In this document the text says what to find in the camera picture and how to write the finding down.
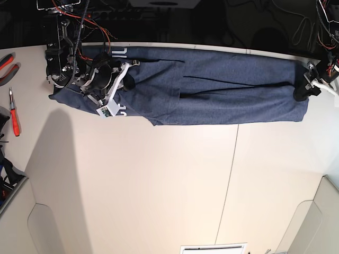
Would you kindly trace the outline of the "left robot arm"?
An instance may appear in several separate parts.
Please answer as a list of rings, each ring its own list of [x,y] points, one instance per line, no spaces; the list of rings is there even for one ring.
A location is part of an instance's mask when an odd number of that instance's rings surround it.
[[[320,31],[326,32],[332,44],[326,45],[320,34],[317,34],[317,41],[326,54],[318,63],[307,62],[304,80],[295,86],[293,92],[297,102],[318,96],[322,90],[338,99],[338,1],[316,1],[315,9]]]

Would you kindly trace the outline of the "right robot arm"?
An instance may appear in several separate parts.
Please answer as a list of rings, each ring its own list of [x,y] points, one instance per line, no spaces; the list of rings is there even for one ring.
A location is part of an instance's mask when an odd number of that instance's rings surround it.
[[[104,99],[122,72],[122,63],[111,58],[113,35],[91,15],[90,1],[38,1],[48,12],[46,76],[53,83],[53,100],[74,102]]]

